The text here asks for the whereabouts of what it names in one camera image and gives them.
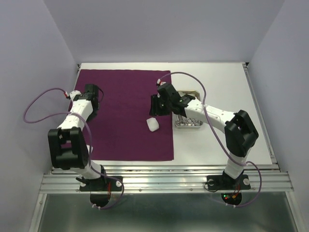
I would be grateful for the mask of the steel forceps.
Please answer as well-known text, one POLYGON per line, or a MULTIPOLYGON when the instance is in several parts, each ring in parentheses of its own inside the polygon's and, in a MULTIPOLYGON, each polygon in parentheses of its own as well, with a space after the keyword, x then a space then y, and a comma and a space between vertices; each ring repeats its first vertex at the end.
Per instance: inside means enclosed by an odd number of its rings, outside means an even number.
POLYGON ((194 121, 194 124, 196 126, 200 126, 200 121, 199 120, 197 120, 197 119, 192 119, 192 120, 194 121))
POLYGON ((177 126, 184 126, 184 119, 181 115, 175 115, 175 123, 177 126))

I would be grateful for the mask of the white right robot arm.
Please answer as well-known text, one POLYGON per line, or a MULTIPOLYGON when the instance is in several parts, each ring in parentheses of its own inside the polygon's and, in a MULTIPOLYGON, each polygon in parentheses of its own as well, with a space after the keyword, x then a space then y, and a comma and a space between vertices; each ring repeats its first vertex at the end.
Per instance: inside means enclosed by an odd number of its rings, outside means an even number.
POLYGON ((249 114, 243 110, 233 113, 205 105, 194 96, 181 95, 172 84, 160 81, 157 94, 151 96, 150 115, 171 113, 207 123, 213 133, 219 130, 225 135, 228 161, 219 183, 228 189, 237 186, 247 156, 259 137, 249 114))

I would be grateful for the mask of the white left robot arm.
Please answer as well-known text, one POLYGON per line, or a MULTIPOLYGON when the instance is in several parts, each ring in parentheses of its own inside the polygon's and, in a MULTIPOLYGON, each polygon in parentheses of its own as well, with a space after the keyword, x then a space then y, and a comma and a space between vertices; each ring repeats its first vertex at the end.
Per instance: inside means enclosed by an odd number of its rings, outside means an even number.
POLYGON ((96 190, 105 189, 108 179, 101 175, 102 166, 91 162, 92 145, 86 143, 83 129, 87 128, 85 123, 97 115, 100 91, 97 85, 86 84, 84 92, 71 92, 69 114, 57 129, 48 132, 52 166, 76 172, 82 177, 80 181, 91 180, 96 190))

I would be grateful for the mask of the curved forceps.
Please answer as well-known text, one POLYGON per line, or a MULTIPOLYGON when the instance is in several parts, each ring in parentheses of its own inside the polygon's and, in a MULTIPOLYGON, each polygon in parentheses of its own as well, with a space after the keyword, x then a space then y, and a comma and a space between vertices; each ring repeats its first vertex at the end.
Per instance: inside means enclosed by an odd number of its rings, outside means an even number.
POLYGON ((183 117, 183 119, 184 119, 184 126, 194 126, 195 125, 190 118, 183 117))

